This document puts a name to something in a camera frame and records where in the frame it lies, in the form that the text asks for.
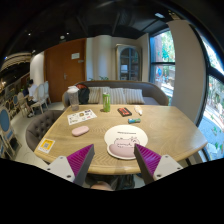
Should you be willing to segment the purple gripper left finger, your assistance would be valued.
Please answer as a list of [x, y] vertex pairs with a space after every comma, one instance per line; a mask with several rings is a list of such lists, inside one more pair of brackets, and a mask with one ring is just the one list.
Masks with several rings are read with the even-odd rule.
[[94, 154], [94, 145], [91, 144], [67, 157], [59, 156], [45, 170], [76, 185], [82, 186]]

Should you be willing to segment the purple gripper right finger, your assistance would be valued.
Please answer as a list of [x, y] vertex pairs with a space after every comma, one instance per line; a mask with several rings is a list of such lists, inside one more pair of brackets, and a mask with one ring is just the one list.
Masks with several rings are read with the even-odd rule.
[[134, 154], [145, 184], [160, 180], [182, 169], [182, 166], [171, 156], [161, 156], [139, 144], [134, 146]]

